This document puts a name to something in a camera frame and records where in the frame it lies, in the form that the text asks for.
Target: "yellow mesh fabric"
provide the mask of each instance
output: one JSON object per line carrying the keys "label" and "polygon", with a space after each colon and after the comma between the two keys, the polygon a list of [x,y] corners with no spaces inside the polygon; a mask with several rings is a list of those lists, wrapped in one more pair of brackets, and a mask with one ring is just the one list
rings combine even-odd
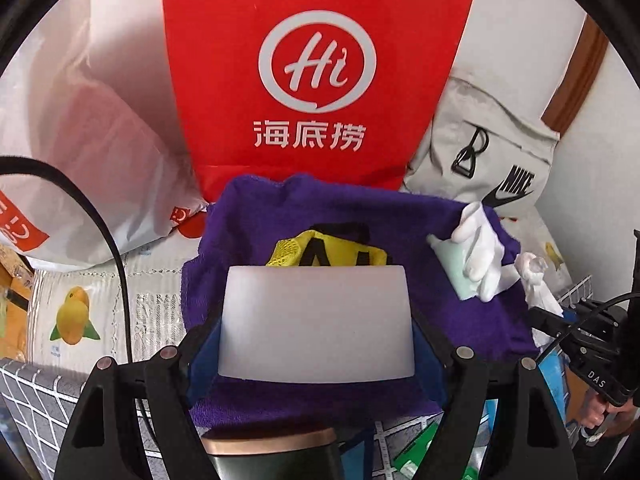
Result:
{"label": "yellow mesh fabric", "polygon": [[350,240],[324,235],[318,231],[304,231],[295,238],[280,240],[276,243],[271,259],[267,265],[271,267],[291,267],[300,263],[300,257],[311,238],[324,240],[329,263],[335,267],[350,267],[356,264],[358,253],[369,253],[371,265],[386,265],[386,253],[377,247],[370,247]]}

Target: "lemon illustration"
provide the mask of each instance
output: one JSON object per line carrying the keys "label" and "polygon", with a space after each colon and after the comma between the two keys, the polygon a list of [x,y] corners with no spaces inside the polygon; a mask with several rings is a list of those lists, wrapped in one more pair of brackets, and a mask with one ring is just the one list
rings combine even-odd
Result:
{"label": "lemon illustration", "polygon": [[81,286],[75,286],[66,294],[66,300],[80,300],[89,308],[89,295]]}
{"label": "lemon illustration", "polygon": [[69,345],[80,342],[87,321],[89,321],[89,309],[80,300],[66,300],[56,316],[60,337]]}
{"label": "lemon illustration", "polygon": [[562,264],[564,264],[564,260],[560,254],[556,253],[554,246],[551,242],[547,242],[545,244],[545,253],[549,257],[549,259],[554,263],[554,267],[558,270]]}
{"label": "lemon illustration", "polygon": [[81,286],[75,286],[65,296],[65,303],[58,309],[56,326],[49,340],[62,339],[69,345],[76,345],[83,337],[99,340],[89,320],[89,295]]}

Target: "nike logo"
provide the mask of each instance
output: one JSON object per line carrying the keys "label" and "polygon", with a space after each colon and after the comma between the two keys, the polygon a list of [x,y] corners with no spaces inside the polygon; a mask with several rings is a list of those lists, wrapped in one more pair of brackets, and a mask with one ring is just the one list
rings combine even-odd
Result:
{"label": "nike logo", "polygon": [[[533,192],[527,192],[527,189],[529,189],[535,176],[536,175],[530,171],[514,165],[507,178],[482,199],[482,204],[495,208],[530,195]],[[508,196],[498,198],[498,192],[507,193]]]}

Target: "purple microfiber cloth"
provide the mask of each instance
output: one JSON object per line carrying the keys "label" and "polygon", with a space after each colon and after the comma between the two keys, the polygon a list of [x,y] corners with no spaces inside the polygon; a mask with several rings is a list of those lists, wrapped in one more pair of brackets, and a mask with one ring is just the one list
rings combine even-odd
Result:
{"label": "purple microfiber cloth", "polygon": [[[278,240],[293,238],[313,224],[362,222],[369,245],[382,248],[402,265],[412,305],[424,312],[455,346],[471,347],[491,360],[536,355],[525,314],[524,290],[517,284],[488,303],[460,301],[428,234],[445,240],[460,222],[465,204],[383,189],[326,184],[300,174],[283,183],[240,176],[228,183],[208,208],[198,256],[182,269],[182,314],[188,329],[201,324],[211,305],[222,301],[229,267],[265,265]],[[486,210],[505,247],[503,265],[512,264],[520,244]],[[392,416],[439,412],[415,377],[351,384],[284,384],[218,376],[207,397],[191,410],[206,428],[304,422],[359,424]]]}

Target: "white plastic sheet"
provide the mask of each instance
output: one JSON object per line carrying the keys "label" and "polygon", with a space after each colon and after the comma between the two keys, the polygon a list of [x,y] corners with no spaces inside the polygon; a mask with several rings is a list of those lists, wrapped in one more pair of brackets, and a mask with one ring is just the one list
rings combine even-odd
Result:
{"label": "white plastic sheet", "polygon": [[[90,1],[60,0],[0,78],[0,153],[63,171],[124,253],[166,236],[204,201],[155,132],[94,77]],[[82,269],[110,259],[74,200],[31,176],[0,180],[0,243],[45,269]]]}

